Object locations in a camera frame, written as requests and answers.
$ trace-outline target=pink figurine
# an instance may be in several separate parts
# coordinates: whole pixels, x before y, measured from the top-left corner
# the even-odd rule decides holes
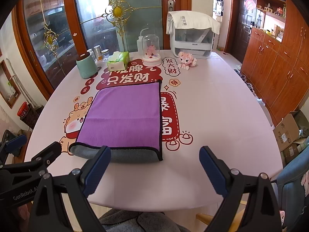
[[[189,70],[190,67],[195,67],[196,66],[196,58],[193,58],[193,55],[190,53],[185,53],[185,52],[179,52],[179,57],[180,57],[180,64],[178,64],[179,68],[184,68],[186,70]]]
[[[146,55],[148,55],[149,58],[157,57],[157,50],[155,49],[154,45],[147,47]]]

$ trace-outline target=white appliance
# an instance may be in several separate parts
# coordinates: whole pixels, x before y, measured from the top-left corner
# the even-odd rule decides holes
[[[194,58],[208,58],[214,34],[219,34],[220,23],[212,17],[195,11],[171,11],[167,14],[166,34],[170,35],[173,54],[191,53]]]

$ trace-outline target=blue chair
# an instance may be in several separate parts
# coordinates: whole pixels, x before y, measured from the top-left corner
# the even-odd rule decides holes
[[[305,198],[305,190],[301,185],[302,176],[308,170],[309,146],[282,170],[276,183],[272,183],[279,210],[285,211],[283,227],[287,227],[288,231],[293,228],[309,203],[309,195]]]

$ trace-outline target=green canister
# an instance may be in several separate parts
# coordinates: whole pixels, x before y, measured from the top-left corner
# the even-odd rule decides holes
[[[76,59],[76,64],[80,76],[84,79],[92,77],[98,71],[98,67],[89,52],[80,55]]]

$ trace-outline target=purple towel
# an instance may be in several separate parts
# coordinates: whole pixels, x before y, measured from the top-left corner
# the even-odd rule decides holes
[[[146,149],[162,160],[160,112],[160,81],[105,88],[95,96],[77,142],[97,148]]]

